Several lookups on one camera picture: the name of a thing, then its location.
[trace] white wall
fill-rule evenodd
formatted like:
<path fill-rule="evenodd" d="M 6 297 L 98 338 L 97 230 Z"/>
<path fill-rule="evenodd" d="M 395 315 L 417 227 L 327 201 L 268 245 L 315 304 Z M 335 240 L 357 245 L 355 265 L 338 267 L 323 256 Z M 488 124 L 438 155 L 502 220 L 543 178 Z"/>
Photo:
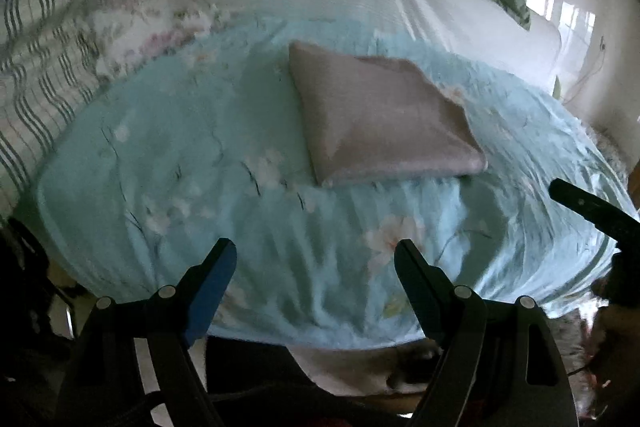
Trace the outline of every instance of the white wall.
<path fill-rule="evenodd" d="M 608 130 L 623 153 L 640 158 L 640 2 L 638 0 L 555 0 L 596 15 L 578 84 L 562 86 L 575 116 Z M 600 49 L 604 38 L 606 49 Z"/>

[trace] folded cloth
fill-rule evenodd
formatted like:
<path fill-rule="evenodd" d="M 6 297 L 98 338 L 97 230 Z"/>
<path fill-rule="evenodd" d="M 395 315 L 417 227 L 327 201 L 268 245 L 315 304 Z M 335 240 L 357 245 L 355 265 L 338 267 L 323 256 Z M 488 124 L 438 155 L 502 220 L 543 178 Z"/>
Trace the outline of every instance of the folded cloth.
<path fill-rule="evenodd" d="M 486 169 L 463 108 L 414 63 L 353 57 L 293 41 L 289 68 L 322 186 Z"/>

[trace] black cable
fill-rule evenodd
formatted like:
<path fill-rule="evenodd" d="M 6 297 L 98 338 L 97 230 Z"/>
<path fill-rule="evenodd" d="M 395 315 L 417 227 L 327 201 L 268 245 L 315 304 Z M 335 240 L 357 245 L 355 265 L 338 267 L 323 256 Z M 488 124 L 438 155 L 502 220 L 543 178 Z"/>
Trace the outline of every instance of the black cable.
<path fill-rule="evenodd" d="M 600 57 L 602 57 L 602 63 L 600 64 L 600 66 L 595 70 L 595 71 L 591 71 L 590 73 L 585 74 L 582 78 L 578 79 L 578 81 L 569 88 L 569 90 L 567 91 L 567 96 L 572 92 L 575 91 L 573 93 L 573 96 L 569 99 L 562 99 L 562 105 L 568 105 L 570 103 L 572 103 L 575 98 L 580 94 L 582 88 L 584 87 L 584 84 L 586 83 L 587 80 L 589 80 L 594 74 L 597 74 L 600 72 L 600 70 L 604 67 L 604 61 L 605 58 L 607 56 L 607 47 L 604 44 L 604 36 L 603 38 L 600 39 L 600 52 L 602 53 L 600 55 Z"/>
<path fill-rule="evenodd" d="M 577 375 L 581 371 L 584 371 L 585 369 L 588 369 L 588 368 L 589 368 L 589 364 L 587 363 L 587 364 L 583 365 L 582 367 L 579 367 L 578 369 L 575 369 L 573 371 L 568 372 L 566 375 L 568 377 L 572 377 L 573 375 Z"/>

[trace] striped fabric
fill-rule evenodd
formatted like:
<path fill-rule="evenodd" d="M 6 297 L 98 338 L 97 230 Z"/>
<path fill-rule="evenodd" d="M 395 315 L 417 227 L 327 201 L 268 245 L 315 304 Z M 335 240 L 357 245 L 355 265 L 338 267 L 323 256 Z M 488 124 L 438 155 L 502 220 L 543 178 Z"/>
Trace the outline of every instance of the striped fabric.
<path fill-rule="evenodd" d="M 0 218 L 7 218 L 56 139 L 103 81 L 79 28 L 108 0 L 2 0 Z"/>

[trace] cable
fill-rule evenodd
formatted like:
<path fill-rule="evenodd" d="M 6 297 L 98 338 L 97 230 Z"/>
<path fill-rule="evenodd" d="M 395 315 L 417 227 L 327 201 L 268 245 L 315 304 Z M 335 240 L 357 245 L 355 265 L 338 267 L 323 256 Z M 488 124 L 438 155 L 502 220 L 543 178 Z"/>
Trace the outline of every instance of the cable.
<path fill-rule="evenodd" d="M 582 371 L 584 371 L 585 369 L 588 369 L 588 368 L 589 368 L 589 364 L 587 363 L 587 364 L 583 365 L 582 367 L 579 367 L 578 369 L 575 369 L 574 371 L 568 372 L 566 375 L 568 377 L 572 377 L 573 375 L 577 375 L 578 373 L 580 373 L 580 372 L 582 372 Z"/>
<path fill-rule="evenodd" d="M 580 94 L 582 88 L 584 87 L 584 83 L 603 68 L 604 60 L 605 60 L 605 57 L 607 56 L 607 46 L 604 41 L 604 36 L 600 38 L 600 51 L 602 52 L 602 55 L 600 55 L 602 57 L 602 62 L 600 63 L 600 66 L 595 71 L 591 71 L 591 73 L 586 74 L 584 77 L 578 80 L 573 86 L 570 87 L 569 92 L 574 90 L 576 87 L 578 87 L 578 89 L 575 91 L 575 94 L 571 98 L 569 98 L 568 100 L 563 100 L 562 105 L 567 105 L 569 103 L 572 103 L 574 101 L 574 98 Z"/>

